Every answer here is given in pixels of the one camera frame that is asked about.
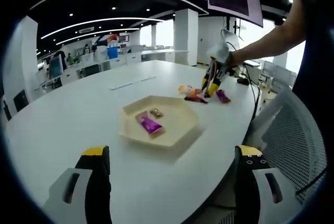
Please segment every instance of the purple snack packet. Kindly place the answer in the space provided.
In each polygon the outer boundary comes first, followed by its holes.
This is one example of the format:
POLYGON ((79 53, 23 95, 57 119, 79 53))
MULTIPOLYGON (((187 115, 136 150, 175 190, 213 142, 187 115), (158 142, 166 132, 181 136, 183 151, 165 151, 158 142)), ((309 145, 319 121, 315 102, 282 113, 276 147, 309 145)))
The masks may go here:
POLYGON ((217 96, 218 96, 218 98, 221 102, 223 102, 223 103, 230 103, 231 102, 231 100, 226 96, 224 90, 220 89, 216 92, 216 94, 217 94, 217 96))
POLYGON ((162 125, 148 118, 148 113, 145 111, 136 115, 137 122, 145 128, 148 134, 153 134, 162 129, 162 125))

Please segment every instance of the white mesh chair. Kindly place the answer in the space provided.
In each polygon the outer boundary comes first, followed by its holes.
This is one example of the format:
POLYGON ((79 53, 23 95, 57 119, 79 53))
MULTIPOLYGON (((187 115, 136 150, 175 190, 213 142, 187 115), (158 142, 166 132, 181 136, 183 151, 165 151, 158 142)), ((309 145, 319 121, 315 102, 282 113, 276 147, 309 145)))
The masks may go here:
MULTIPOLYGON (((315 120, 287 88, 251 122, 246 144, 261 149, 268 163, 277 167, 296 191, 309 185, 327 166, 323 139, 315 120)), ((315 193, 324 177, 297 196, 301 204, 315 193)))

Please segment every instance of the human arm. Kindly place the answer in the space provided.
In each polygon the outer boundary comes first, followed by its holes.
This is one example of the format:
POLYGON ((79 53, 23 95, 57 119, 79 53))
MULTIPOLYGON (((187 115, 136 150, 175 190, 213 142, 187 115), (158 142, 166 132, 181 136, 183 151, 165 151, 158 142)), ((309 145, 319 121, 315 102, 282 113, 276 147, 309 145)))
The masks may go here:
POLYGON ((287 20, 262 39, 232 53, 231 65, 240 65, 245 60, 280 55, 306 38, 305 18, 301 0, 293 0, 287 20))

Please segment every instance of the person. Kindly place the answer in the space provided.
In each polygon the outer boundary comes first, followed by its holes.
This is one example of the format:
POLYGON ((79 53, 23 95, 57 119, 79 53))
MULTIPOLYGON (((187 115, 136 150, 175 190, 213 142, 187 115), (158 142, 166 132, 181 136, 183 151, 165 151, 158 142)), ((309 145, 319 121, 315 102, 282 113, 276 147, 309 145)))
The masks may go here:
MULTIPOLYGON (((231 65, 240 65, 245 60, 277 56, 304 40, 305 50, 293 92, 306 105, 315 119, 324 140, 327 153, 327 175, 332 178, 333 140, 330 120, 332 97, 330 77, 334 58, 334 8, 333 0, 293 0, 290 13, 283 25, 276 27, 262 39, 232 52, 231 65)), ((327 189, 320 193, 328 195, 327 189)))
POLYGON ((84 49, 84 54, 88 54, 88 53, 90 53, 90 49, 89 49, 88 44, 86 44, 85 49, 84 49))

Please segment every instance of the oval conference table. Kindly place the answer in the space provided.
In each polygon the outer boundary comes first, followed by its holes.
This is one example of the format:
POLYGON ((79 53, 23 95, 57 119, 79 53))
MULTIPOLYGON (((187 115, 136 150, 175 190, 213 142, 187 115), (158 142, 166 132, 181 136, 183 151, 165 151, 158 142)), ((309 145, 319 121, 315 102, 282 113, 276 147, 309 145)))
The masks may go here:
POLYGON ((119 115, 148 95, 182 98, 178 87, 199 88, 204 74, 196 67, 143 62, 80 79, 28 105, 6 126, 8 151, 24 188, 43 206, 49 187, 84 150, 108 145, 113 223, 182 223, 233 162, 254 110, 251 87, 227 76, 220 87, 230 104, 216 96, 208 104, 187 101, 203 130, 181 153, 121 139, 119 115))

